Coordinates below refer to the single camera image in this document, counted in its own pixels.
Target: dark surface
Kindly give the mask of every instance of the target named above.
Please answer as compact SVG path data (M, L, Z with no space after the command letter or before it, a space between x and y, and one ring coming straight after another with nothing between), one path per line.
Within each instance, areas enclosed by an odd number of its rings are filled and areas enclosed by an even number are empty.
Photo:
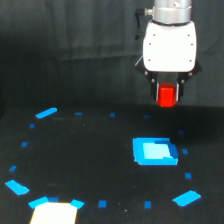
M192 1L203 72L187 83L181 105L224 106L223 6ZM135 40L135 11L152 7L153 0L1 0L2 97L19 104L154 104L150 83L134 68L143 46ZM151 19L141 18L143 32Z
M10 107L0 120L1 223L28 224L33 212L28 202L43 196L85 202L77 224L223 223L223 109L76 105L35 118L48 108ZM178 166L135 163L135 137L169 137L178 149ZM24 141L28 146L21 148ZM14 173L11 165L17 165ZM30 192L15 195L4 184L11 179ZM189 190L202 198L184 208L172 202ZM98 208L99 200L107 200L106 209ZM151 210L144 209L145 201L151 201Z

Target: red object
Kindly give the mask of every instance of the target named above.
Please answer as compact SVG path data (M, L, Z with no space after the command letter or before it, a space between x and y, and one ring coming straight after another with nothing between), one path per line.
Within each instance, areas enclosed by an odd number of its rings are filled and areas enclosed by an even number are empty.
M161 107L173 107L176 104L176 86L171 83L159 84L157 103Z

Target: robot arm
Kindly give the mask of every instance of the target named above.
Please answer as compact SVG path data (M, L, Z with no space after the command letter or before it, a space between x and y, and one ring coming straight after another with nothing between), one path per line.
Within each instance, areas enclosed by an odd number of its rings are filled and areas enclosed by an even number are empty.
M136 39L144 36L143 55L135 64L151 83L153 99L162 107L180 102L186 82L202 68L196 60L197 39L191 21L192 0L154 0L153 9L138 9ZM139 16L152 16L140 32ZM159 72L178 73L176 87L158 83Z

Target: blue rectangle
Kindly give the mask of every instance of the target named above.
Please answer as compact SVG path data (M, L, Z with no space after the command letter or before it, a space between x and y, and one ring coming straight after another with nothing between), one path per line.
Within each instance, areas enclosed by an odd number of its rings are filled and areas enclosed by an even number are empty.
M21 147L27 147L27 145L28 145L28 142L23 142Z
M17 168L17 166L11 166L11 168L9 169L10 172L15 171L15 169Z
M176 202L179 206L186 206L193 201L201 198L201 195L194 192L194 191L188 191L187 193L173 199L174 202Z
M107 207L107 201L100 200L99 204L98 204L98 207L99 208L106 208Z
M51 197L51 198L48 198L49 202L58 202L58 198L56 197Z
M151 209L151 201L145 201L145 208Z
M73 205L74 207L80 209L82 208L82 206L84 205L84 202L81 201L77 201L77 200L72 200L71 205Z
M46 202L49 202L47 197L43 197L43 198L39 198L35 201L31 201L28 203L28 205L30 206L30 208L34 209L36 208L38 205L44 204Z
M186 179L191 179L191 173L185 173Z
M27 192L29 192L28 188L20 185L19 183L17 183L14 180L10 180L10 181L6 182L5 185L8 186L17 195L26 194Z
M45 111L37 114L36 117L39 118L39 119L41 119L41 118L44 118L44 117L46 117L48 115L51 115L51 114L53 114L55 112L57 112L57 108L51 108L49 110L45 110Z
M82 112L75 112L75 115L81 116Z
M187 149L182 149L182 152L183 152L184 155L187 155L188 154Z
M30 124L30 128L34 128L35 127L35 124Z

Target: light blue square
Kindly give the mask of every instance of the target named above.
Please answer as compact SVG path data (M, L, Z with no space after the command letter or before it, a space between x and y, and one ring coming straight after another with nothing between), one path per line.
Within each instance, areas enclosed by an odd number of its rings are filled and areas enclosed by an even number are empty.
M21 147L26 147L28 145L28 142L23 142Z
M99 204L98 204L98 207L99 208L106 208L107 207L107 201L100 200Z
M185 173L186 179L191 179L191 173Z
M168 146L164 144L144 143L143 150L145 159L172 158Z
M145 208L151 209L151 201L145 201Z
M72 200L71 205L73 205L74 207L80 209L82 208L82 206L84 205L84 202L81 201L77 201L77 200Z

